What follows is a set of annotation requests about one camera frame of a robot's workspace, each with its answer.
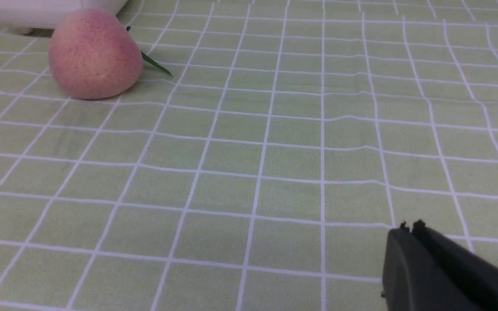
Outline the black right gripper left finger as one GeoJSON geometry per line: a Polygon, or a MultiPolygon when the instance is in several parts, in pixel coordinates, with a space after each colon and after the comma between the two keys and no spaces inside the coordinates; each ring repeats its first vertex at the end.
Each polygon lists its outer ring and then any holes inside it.
{"type": "Polygon", "coordinates": [[[382,294],[389,311],[480,311],[413,236],[403,221],[389,230],[382,294]]]}

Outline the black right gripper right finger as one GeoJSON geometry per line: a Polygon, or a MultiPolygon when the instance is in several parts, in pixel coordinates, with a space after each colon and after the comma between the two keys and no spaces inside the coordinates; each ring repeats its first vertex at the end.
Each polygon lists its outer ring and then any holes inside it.
{"type": "Polygon", "coordinates": [[[483,311],[498,311],[498,267],[418,220],[412,235],[453,285],[483,311]]]}

